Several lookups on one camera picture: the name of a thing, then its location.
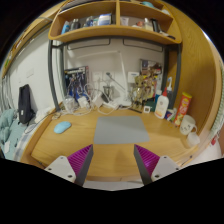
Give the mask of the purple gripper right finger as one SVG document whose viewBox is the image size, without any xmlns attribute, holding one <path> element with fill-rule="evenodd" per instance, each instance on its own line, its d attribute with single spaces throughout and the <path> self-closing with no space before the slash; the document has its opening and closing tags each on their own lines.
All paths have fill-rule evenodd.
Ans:
<svg viewBox="0 0 224 224">
<path fill-rule="evenodd" d="M 134 145 L 134 157 L 144 185 L 180 170 L 180 167 L 167 155 L 158 156 L 137 144 Z"/>
</svg>

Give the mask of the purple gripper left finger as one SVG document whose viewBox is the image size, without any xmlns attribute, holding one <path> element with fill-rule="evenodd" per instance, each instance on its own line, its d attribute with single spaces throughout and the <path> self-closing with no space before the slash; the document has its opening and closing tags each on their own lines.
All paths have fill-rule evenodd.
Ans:
<svg viewBox="0 0 224 224">
<path fill-rule="evenodd" d="M 93 145 L 88 145 L 68 157 L 59 156 L 45 170 L 78 186 L 82 186 L 92 157 Z"/>
</svg>

